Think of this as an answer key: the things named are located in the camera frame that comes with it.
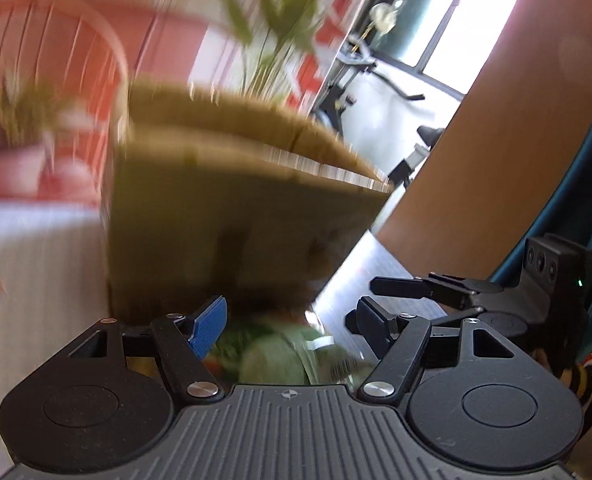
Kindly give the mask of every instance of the metal screw head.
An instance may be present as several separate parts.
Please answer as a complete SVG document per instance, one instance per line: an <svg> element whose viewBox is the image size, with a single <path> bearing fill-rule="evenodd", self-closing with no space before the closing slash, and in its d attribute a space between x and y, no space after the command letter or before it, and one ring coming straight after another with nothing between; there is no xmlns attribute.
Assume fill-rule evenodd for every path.
<svg viewBox="0 0 592 480"><path fill-rule="evenodd" d="M208 383L207 381L198 381L187 386L187 393L192 397L213 397L218 393L218 384Z"/></svg>
<svg viewBox="0 0 592 480"><path fill-rule="evenodd" d="M394 393L395 388L384 381L373 381L362 386L362 391L369 397L388 397Z"/></svg>

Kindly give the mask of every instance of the chair backrest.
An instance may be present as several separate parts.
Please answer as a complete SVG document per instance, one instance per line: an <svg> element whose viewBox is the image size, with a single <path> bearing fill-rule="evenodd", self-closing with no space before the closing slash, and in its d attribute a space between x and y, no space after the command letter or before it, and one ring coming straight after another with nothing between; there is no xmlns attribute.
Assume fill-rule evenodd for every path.
<svg viewBox="0 0 592 480"><path fill-rule="evenodd" d="M112 104L128 78L126 56L111 25L79 0L0 1L0 79L6 67L84 100L98 126L73 132L59 141L55 153L86 163L99 188Z"/></svg>

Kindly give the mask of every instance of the potted plant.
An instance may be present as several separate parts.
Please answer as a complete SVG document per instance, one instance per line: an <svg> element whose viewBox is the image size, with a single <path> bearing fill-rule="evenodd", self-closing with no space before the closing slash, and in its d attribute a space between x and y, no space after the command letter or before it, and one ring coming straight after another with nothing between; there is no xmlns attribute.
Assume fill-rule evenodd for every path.
<svg viewBox="0 0 592 480"><path fill-rule="evenodd" d="M286 67L294 57L315 54L314 38L327 9L322 0L251 1L257 2L257 12L239 0L224 0L231 32L242 46L239 91L284 101L291 91Z"/></svg>
<svg viewBox="0 0 592 480"><path fill-rule="evenodd" d="M6 71L0 87L0 196L34 198L54 137L68 127L71 98Z"/></svg>

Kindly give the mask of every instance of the green plant leaves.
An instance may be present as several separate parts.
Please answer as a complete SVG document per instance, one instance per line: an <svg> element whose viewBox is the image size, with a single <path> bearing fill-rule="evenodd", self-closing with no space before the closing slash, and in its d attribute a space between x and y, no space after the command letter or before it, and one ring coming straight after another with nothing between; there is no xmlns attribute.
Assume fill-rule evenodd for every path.
<svg viewBox="0 0 592 480"><path fill-rule="evenodd" d="M297 30L309 28L317 11L316 0L288 0L281 12L281 34L285 40L291 40Z"/></svg>
<svg viewBox="0 0 592 480"><path fill-rule="evenodd" d="M253 34L243 12L243 7L238 0L225 0L225 2L234 37L243 45L249 46L253 41Z"/></svg>
<svg viewBox="0 0 592 480"><path fill-rule="evenodd" d="M252 95L260 95L265 88L265 84L272 67L276 62L277 54L264 54L259 60L253 74L249 91Z"/></svg>
<svg viewBox="0 0 592 480"><path fill-rule="evenodd" d="M259 0L260 10L263 14L263 18L271 30L276 36L282 35L281 27L281 16L280 9L274 0Z"/></svg>
<svg viewBox="0 0 592 480"><path fill-rule="evenodd" d="M0 88L0 150L39 144L46 134L66 132L61 119L73 105L54 86L7 71Z"/></svg>
<svg viewBox="0 0 592 480"><path fill-rule="evenodd" d="M315 54L314 51L314 36L316 35L316 28L310 27L305 30L297 30L293 36L294 45L306 52L307 54Z"/></svg>

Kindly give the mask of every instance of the exercise bike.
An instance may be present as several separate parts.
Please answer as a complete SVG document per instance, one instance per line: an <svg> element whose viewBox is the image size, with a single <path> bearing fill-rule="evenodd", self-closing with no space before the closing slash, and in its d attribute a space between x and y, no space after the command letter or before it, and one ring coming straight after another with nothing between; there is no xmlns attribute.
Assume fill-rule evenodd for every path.
<svg viewBox="0 0 592 480"><path fill-rule="evenodd" d="M312 111L312 115L320 123L332 128L341 137L344 136L343 122L341 120L343 113L356 102L355 97L347 93L347 89L358 74L369 74L377 77L405 101L425 100L424 94L409 95L390 78L377 72L377 60L371 55L371 50L365 42L364 36L365 34L362 37L357 34L350 34L347 37L336 56L340 69L327 84L326 90L321 93ZM343 79L349 70L353 72L348 80L343 83Z"/></svg>

